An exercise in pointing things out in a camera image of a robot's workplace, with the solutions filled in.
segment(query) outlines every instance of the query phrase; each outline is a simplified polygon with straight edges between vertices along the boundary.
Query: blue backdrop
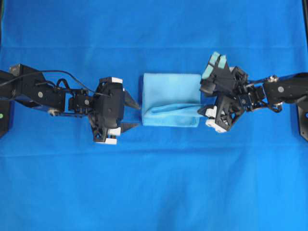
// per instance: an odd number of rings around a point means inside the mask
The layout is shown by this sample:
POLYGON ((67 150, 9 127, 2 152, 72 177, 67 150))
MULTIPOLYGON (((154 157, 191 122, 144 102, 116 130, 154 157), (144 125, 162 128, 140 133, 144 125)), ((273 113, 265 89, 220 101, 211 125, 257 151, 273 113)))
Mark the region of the blue backdrop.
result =
MULTIPOLYGON (((143 73, 201 74, 213 51, 251 79, 308 71, 301 1, 5 1, 1 69, 62 69, 92 89, 120 77, 140 104, 143 73)), ((86 118, 17 104, 0 140, 0 230, 307 230, 295 106, 247 113, 227 134, 204 122, 101 146, 86 118)))

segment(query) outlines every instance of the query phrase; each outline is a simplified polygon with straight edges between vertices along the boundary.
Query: bolt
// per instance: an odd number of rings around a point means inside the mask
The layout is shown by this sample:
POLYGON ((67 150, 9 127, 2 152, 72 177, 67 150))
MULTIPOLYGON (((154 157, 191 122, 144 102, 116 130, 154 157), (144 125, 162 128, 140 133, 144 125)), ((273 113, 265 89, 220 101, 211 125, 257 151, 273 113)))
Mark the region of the bolt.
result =
POLYGON ((283 87, 278 87, 278 91, 280 92, 280 93, 283 93, 284 92, 284 88, 283 87))

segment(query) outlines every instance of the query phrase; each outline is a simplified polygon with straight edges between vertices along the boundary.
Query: folded towel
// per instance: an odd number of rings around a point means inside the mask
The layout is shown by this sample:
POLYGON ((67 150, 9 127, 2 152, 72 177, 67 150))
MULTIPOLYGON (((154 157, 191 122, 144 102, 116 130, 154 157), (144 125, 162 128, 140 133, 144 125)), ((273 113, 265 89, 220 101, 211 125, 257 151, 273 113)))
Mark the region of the folded towel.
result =
POLYGON ((201 115, 200 75, 144 74, 144 126, 197 127, 201 115))

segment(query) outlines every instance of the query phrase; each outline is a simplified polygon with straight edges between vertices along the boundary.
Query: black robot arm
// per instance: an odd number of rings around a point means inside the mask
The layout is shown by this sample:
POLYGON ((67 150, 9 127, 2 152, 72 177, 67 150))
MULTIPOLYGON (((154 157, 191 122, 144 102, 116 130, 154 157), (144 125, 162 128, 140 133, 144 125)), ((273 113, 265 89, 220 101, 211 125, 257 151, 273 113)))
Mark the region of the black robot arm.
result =
POLYGON ((243 70, 228 66, 226 56, 214 53, 200 84, 207 97, 217 97, 215 105, 198 111, 217 132, 229 131, 244 112, 267 108, 279 113, 283 103, 295 103, 300 134, 308 141, 308 73, 249 81, 243 70))
POLYGON ((93 140, 100 143, 116 144, 117 136, 138 125, 121 123, 124 105, 135 109, 139 109, 139 105, 123 88, 123 80, 114 77, 100 79, 96 91, 92 91, 65 71, 38 71, 22 64, 11 67, 9 73, 0 71, 0 137, 9 127, 11 101, 52 116, 87 116, 93 140), (71 89, 64 78, 55 84, 45 79, 44 72, 68 74, 83 88, 71 89), (66 95, 70 95, 68 112, 65 109, 66 95))

